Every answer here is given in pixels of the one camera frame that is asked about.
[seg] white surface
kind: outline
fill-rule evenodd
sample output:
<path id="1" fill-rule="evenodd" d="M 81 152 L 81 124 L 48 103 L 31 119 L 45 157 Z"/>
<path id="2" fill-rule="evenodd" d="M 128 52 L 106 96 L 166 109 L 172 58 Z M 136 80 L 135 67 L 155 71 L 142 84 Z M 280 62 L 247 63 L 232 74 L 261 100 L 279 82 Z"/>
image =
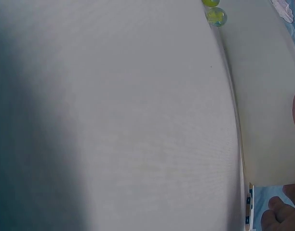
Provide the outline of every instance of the white surface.
<path id="1" fill-rule="evenodd" d="M 245 175 L 254 185 L 295 183 L 295 46 L 269 1 L 224 1 Z"/>
<path id="2" fill-rule="evenodd" d="M 201 1 L 0 0 L 0 36 L 17 89 L 1 93 L 16 115 L 2 138 L 19 140 L 0 147 L 12 156 L 2 170 L 25 179 L 14 190 L 38 205 L 13 218 L 16 228 L 40 214 L 58 230 L 243 229 L 234 107 Z M 20 111 L 21 90 L 34 113 Z M 48 168 L 72 186 L 58 194 L 59 175 L 27 161 L 38 155 L 55 158 Z"/>

